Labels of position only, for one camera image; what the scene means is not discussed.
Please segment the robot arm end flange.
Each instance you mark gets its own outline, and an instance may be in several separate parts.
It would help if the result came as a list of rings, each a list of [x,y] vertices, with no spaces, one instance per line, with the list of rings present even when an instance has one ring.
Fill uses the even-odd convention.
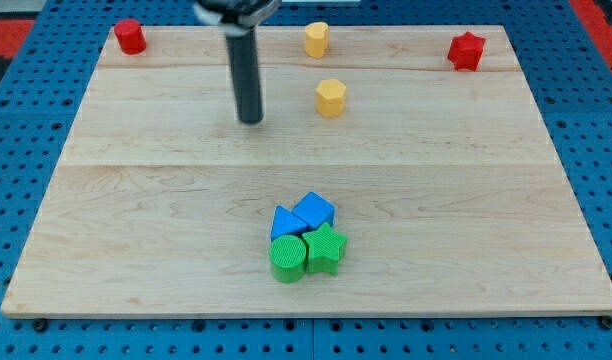
[[[196,0],[193,11],[202,24],[241,36],[270,18],[281,4],[281,0]]]

